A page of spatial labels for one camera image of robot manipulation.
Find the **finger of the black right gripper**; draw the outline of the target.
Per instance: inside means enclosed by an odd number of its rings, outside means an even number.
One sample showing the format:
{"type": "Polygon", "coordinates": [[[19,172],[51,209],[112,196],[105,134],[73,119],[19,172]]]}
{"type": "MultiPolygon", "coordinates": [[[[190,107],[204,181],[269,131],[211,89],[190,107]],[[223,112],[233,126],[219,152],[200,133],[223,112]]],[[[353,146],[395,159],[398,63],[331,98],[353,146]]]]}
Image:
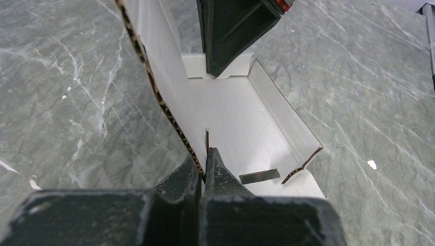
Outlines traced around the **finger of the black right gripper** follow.
{"type": "Polygon", "coordinates": [[[292,0],[197,0],[208,74],[219,77],[247,48],[273,28],[292,0]]]}

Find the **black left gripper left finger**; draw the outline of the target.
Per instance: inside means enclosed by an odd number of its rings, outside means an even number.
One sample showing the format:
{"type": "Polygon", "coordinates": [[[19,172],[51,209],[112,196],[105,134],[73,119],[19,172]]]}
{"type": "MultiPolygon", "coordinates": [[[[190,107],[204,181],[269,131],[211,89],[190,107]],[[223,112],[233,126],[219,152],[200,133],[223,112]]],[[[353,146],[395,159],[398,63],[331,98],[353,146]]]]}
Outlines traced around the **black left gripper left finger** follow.
{"type": "Polygon", "coordinates": [[[197,245],[201,184],[186,158],[150,189],[36,191],[1,245],[197,245]]]}

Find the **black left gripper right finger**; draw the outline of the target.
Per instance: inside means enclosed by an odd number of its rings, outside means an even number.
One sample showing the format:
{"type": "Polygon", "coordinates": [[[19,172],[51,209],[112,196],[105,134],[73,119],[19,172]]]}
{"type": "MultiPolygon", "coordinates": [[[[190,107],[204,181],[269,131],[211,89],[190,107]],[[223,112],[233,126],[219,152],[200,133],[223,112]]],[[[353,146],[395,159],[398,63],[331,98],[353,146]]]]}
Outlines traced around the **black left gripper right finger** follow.
{"type": "Polygon", "coordinates": [[[314,197],[255,196],[208,150],[199,245],[346,245],[332,205],[314,197]]]}

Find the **white cardboard box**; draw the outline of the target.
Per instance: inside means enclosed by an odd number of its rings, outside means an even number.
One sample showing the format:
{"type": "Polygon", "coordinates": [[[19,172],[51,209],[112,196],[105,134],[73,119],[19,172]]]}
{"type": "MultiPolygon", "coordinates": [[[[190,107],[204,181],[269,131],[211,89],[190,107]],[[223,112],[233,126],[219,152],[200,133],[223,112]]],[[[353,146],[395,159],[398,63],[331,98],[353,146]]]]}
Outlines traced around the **white cardboard box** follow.
{"type": "Polygon", "coordinates": [[[236,180],[248,178],[255,195],[324,198],[306,169],[322,144],[252,53],[215,77],[204,53],[181,53],[164,1],[116,5],[153,95],[201,176],[213,147],[236,180]]]}

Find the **aluminium frame rail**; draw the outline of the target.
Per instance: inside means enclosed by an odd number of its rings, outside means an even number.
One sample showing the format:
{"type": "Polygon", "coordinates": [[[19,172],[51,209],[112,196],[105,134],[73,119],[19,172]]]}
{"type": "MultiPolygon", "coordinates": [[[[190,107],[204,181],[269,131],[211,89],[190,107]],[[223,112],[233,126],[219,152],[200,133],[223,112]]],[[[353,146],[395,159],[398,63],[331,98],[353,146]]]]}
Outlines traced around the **aluminium frame rail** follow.
{"type": "Polygon", "coordinates": [[[423,15],[426,19],[431,78],[434,86],[434,1],[425,1],[417,13],[423,15]]]}

